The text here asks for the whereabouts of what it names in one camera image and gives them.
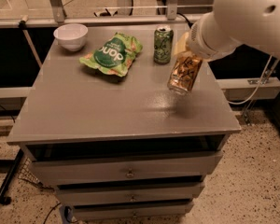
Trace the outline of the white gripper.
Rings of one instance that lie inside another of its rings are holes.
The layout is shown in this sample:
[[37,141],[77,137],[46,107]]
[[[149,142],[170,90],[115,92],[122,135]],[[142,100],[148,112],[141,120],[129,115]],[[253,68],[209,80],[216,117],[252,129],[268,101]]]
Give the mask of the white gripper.
[[173,55],[189,55],[190,51],[207,61],[232,54],[240,43],[229,37],[217,24],[213,12],[203,14],[175,43]]

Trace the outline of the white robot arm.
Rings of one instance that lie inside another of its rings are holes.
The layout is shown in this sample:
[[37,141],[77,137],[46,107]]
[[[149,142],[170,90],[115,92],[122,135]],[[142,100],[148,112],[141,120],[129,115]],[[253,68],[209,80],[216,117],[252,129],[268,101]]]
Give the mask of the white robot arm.
[[214,0],[174,46],[213,61],[232,54],[241,45],[280,60],[280,0]]

